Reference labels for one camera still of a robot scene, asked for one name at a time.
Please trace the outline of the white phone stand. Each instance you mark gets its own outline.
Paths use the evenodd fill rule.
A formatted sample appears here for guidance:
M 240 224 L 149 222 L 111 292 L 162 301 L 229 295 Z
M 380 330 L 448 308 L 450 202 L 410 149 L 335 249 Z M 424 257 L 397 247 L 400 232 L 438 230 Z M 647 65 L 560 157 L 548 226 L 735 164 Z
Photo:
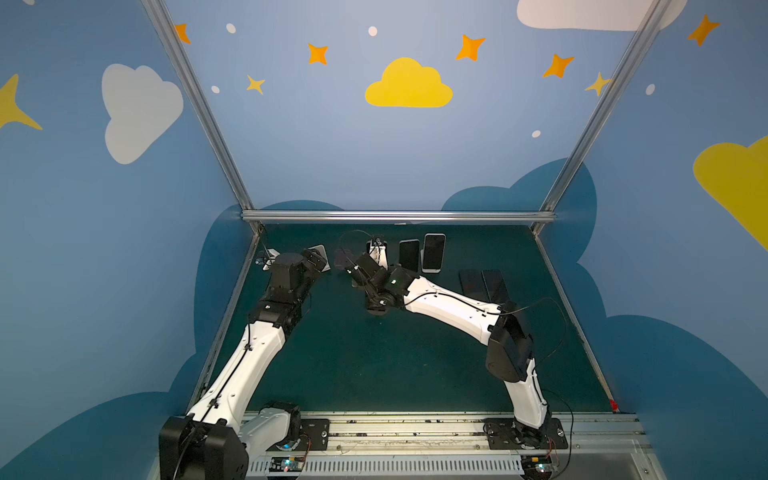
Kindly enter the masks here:
M 315 262 L 315 264 L 317 265 L 317 269 L 321 273 L 325 273 L 329 271 L 330 266 L 329 266 L 329 260 L 328 260 L 325 246 L 322 244 L 319 244 L 319 245 L 310 247 L 309 250 L 313 253 L 315 257 L 318 258 L 318 260 Z

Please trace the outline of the white-framed phone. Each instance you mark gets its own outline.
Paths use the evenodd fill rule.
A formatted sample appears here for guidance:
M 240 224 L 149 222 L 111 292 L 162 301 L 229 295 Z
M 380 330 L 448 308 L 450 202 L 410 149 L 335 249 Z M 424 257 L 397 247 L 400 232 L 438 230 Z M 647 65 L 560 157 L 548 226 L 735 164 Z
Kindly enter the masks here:
M 427 233 L 424 236 L 421 270 L 426 274 L 437 274 L 442 270 L 446 246 L 444 233 Z

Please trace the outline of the purple phone stand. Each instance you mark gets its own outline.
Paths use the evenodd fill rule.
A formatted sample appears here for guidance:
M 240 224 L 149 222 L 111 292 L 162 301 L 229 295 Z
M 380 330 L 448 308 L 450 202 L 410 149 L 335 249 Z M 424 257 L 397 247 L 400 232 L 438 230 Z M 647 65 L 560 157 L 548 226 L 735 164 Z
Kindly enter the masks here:
M 354 267 L 354 254 L 346 248 L 337 248 L 334 251 L 334 268 L 338 270 L 347 270 Z

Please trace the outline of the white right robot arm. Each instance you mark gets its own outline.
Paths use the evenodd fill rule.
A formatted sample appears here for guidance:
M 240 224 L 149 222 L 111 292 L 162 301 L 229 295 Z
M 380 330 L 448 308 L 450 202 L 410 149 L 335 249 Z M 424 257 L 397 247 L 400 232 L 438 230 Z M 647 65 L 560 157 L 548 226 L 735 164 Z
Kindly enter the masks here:
M 504 382 L 517 424 L 541 431 L 548 423 L 551 413 L 538 381 L 533 338 L 513 303 L 471 299 L 399 265 L 384 267 L 368 254 L 344 270 L 365 292 L 369 311 L 398 308 L 424 315 L 486 346 L 486 369 Z

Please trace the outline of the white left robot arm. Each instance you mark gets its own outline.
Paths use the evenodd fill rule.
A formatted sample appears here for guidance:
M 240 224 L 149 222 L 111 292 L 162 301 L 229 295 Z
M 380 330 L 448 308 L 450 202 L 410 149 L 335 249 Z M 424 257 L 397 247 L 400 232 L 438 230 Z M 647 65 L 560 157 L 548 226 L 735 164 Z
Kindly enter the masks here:
M 328 271 L 322 245 L 282 253 L 269 268 L 264 295 L 249 313 L 242 337 L 212 385 L 183 416 L 171 416 L 158 437 L 162 479 L 243 479 L 251 460 L 270 449 L 310 445 L 298 405 L 272 401 L 244 418 L 267 368 L 303 316 L 303 304 Z

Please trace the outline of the aluminium back frame rail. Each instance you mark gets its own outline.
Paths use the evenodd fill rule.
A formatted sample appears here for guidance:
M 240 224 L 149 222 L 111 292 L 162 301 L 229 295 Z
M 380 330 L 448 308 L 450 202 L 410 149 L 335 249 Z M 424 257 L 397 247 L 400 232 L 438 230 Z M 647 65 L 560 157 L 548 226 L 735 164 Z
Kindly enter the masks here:
M 511 211 L 331 211 L 331 210 L 243 210 L 241 218 L 251 222 L 308 223 L 552 223 L 553 212 Z

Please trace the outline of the aluminium left frame post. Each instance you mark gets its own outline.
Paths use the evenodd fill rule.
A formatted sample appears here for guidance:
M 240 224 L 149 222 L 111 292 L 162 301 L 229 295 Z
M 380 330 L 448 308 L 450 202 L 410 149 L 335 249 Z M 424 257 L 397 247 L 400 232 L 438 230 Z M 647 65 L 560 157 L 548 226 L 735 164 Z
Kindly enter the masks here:
M 205 93 L 180 40 L 164 1 L 141 1 L 165 51 L 179 77 L 183 90 L 200 122 L 212 151 L 240 206 L 241 214 L 253 209 L 253 202 L 242 175 L 226 145 Z

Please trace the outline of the aluminium frame post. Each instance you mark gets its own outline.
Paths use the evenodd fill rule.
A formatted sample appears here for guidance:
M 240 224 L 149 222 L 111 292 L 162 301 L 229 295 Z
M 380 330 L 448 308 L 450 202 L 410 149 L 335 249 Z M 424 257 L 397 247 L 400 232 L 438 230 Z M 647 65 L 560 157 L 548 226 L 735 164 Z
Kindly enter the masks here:
M 253 209 L 253 202 L 242 175 L 226 145 L 205 93 L 180 40 L 164 1 L 141 1 L 165 51 L 179 77 L 183 90 L 200 122 L 212 151 L 240 206 L 241 214 Z
M 566 162 L 547 193 L 539 209 L 540 219 L 531 224 L 531 231 L 535 237 L 542 233 L 547 223 L 555 220 L 555 210 L 558 204 L 573 182 L 600 132 L 607 124 L 610 115 L 617 106 L 634 73 L 662 30 L 663 19 L 672 4 L 673 2 L 670 0 L 655 0 L 650 3 L 645 16 L 613 72 L 612 81 L 607 85 L 607 90 L 600 95 L 597 105 L 579 136 L 574 149 L 567 157 Z

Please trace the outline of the metal base rail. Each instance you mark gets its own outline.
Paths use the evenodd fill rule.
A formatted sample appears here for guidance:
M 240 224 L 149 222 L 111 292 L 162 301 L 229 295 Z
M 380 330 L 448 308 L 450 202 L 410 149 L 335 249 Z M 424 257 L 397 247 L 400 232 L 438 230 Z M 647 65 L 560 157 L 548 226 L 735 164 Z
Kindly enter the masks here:
M 233 418 L 170 418 L 152 475 L 661 479 L 664 471 L 633 415 L 565 412 L 535 430 L 507 412 L 301 413 L 273 404 Z

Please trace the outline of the aluminium right frame post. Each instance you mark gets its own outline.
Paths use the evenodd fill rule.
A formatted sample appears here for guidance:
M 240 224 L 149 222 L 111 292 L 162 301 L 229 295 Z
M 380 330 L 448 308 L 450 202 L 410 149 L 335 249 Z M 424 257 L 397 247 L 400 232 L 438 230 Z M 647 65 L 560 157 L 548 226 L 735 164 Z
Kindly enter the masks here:
M 655 0 L 650 3 L 645 16 L 613 72 L 612 81 L 607 85 L 607 90 L 600 95 L 597 105 L 579 136 L 574 149 L 567 157 L 566 162 L 547 193 L 539 209 L 540 219 L 531 224 L 531 231 L 535 237 L 542 233 L 547 223 L 555 220 L 555 210 L 558 204 L 573 182 L 600 132 L 607 124 L 610 115 L 617 106 L 634 73 L 662 30 L 663 19 L 672 4 L 673 2 L 670 0 Z

